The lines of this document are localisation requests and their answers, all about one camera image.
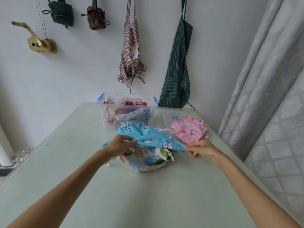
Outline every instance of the wall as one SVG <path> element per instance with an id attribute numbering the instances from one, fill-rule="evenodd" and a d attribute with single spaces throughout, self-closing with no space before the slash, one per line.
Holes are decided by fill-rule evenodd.
<path id="1" fill-rule="evenodd" d="M 1 0 L 0 124 L 13 149 L 36 146 L 81 102 L 95 102 L 105 91 L 128 92 L 120 84 L 120 54 L 127 0 L 98 0 L 111 26 L 92 31 L 86 8 L 91 0 L 72 4 L 73 28 L 44 15 L 48 37 L 58 54 L 28 48 L 29 33 L 11 25 L 26 22 L 45 38 L 35 0 Z M 193 26 L 187 63 L 190 103 L 215 130 L 224 115 L 236 78 L 259 27 L 268 0 L 188 0 L 186 20 Z M 48 9 L 47 0 L 40 0 Z M 137 0 L 141 60 L 148 65 L 146 84 L 135 80 L 134 93 L 159 98 L 180 19 L 180 0 Z"/>

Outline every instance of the person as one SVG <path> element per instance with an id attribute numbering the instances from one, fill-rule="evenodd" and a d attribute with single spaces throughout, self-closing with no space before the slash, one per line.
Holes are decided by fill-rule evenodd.
<path id="1" fill-rule="evenodd" d="M 133 138 L 116 135 L 106 147 L 98 150 L 70 176 L 24 211 L 7 228 L 59 227 L 97 170 L 111 158 L 130 152 L 129 149 L 135 145 L 136 140 Z M 301 227 L 210 141 L 203 139 L 184 148 L 191 157 L 208 159 L 222 169 L 258 228 Z"/>

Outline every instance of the blue fabric with cartoon print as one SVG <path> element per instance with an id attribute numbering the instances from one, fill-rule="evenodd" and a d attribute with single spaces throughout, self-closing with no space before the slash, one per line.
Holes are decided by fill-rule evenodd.
<path id="1" fill-rule="evenodd" d="M 181 142 L 158 128 L 141 126 L 134 122 L 125 122 L 119 127 L 117 134 L 131 136 L 137 140 L 136 146 L 151 147 L 151 149 L 149 149 L 150 151 L 153 147 L 160 147 L 185 152 L 185 149 L 183 148 L 184 145 Z"/>

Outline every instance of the gingham fabric bag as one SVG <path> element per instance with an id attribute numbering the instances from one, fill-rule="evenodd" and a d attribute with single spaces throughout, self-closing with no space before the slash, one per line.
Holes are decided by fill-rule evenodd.
<path id="1" fill-rule="evenodd" d="M 148 68 L 142 61 L 139 60 L 139 34 L 136 19 L 136 0 L 134 0 L 134 20 L 130 24 L 130 11 L 131 11 L 131 0 L 128 0 L 127 6 L 127 19 L 125 22 L 125 33 L 124 33 L 124 45 L 123 51 L 121 52 L 121 62 L 119 66 L 120 74 L 117 80 L 121 83 L 131 82 L 131 86 L 135 77 L 139 78 L 143 83 L 144 75 L 143 72 Z"/>

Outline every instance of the tabletop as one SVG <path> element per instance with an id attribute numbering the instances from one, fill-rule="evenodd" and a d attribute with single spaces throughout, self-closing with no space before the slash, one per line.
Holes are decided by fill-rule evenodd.
<path id="1" fill-rule="evenodd" d="M 191 109 L 170 109 L 196 119 Z M 210 141 L 277 201 L 212 131 Z M 100 108 L 82 103 L 0 186 L 0 227 L 76 170 L 115 131 L 104 131 Z M 61 227 L 256 227 L 222 171 L 177 155 L 156 171 L 135 172 L 118 161 L 102 166 Z"/>

